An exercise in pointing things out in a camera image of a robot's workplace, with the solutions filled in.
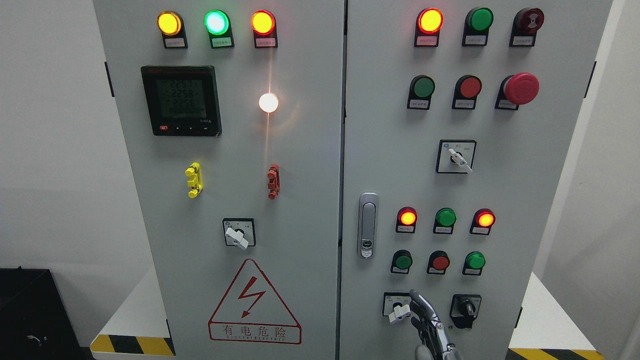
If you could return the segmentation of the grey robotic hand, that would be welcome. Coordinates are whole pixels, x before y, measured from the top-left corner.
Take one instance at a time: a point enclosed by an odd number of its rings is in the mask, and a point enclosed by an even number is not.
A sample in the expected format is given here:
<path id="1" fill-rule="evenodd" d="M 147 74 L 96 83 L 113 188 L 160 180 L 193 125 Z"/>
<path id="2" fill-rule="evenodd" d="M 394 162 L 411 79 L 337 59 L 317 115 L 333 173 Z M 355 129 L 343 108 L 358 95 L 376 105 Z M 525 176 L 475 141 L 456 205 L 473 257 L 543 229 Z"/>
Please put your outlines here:
<path id="1" fill-rule="evenodd" d="M 459 360 L 457 347 L 450 341 L 444 324 L 433 306 L 414 289 L 409 290 L 411 325 L 416 328 L 421 345 L 414 351 L 416 360 Z"/>

